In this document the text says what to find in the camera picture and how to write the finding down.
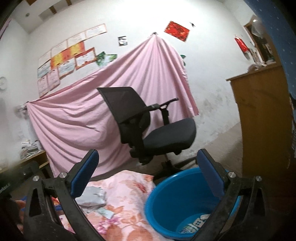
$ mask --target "blue gripper pad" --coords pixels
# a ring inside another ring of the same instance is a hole
[[[81,162],[76,163],[69,171],[70,195],[72,198],[80,197],[99,164],[99,153],[91,149]]]
[[[225,169],[220,163],[214,161],[206,149],[200,149],[197,152],[196,163],[202,171],[213,195],[222,199],[229,184]]]

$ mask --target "red hanging ornament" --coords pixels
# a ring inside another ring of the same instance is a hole
[[[249,48],[246,46],[246,44],[244,43],[244,41],[241,38],[235,36],[234,39],[237,42],[237,44],[239,45],[239,47],[241,48],[241,50],[243,51],[243,53],[249,51]]]

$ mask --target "floral bedsheet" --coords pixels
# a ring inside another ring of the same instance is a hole
[[[106,191],[107,205],[115,213],[107,219],[95,211],[85,214],[94,228],[107,241],[165,241],[146,221],[145,202],[155,187],[153,176],[132,171],[121,171],[115,175],[87,186],[101,187]],[[60,216],[64,227],[73,232],[65,215]]]

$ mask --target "office chair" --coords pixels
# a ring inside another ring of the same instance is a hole
[[[166,162],[162,162],[163,171],[155,174],[155,180],[181,171],[172,165],[166,154],[174,152],[178,155],[182,150],[189,148],[195,139],[196,126],[192,118],[169,123],[168,105],[178,98],[161,105],[146,106],[132,87],[97,89],[118,124],[121,143],[129,144],[131,157],[138,158],[142,165],[146,165],[153,156],[165,155]],[[150,125],[150,111],[154,110],[161,111],[164,126],[153,130],[143,139],[143,132]]]

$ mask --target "clock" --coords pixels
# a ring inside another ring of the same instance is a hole
[[[0,90],[7,89],[7,79],[5,77],[0,78]]]

